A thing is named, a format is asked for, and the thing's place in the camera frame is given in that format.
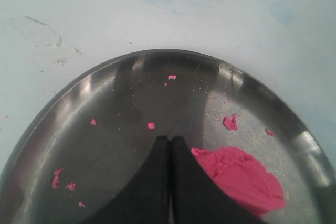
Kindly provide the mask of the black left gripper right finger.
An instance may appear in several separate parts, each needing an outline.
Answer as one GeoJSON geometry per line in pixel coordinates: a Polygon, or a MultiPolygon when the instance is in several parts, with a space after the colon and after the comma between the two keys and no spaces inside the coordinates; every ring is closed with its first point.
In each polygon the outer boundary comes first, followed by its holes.
{"type": "Polygon", "coordinates": [[[175,223],[265,223],[220,190],[181,136],[171,139],[170,178],[175,223]]]}

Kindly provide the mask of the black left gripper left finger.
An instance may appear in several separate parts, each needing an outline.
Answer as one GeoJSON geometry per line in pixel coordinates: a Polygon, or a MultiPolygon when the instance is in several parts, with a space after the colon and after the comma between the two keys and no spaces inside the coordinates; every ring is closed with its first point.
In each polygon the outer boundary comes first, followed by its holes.
{"type": "Polygon", "coordinates": [[[82,223],[168,223],[170,141],[158,136],[128,184],[82,223]]]}

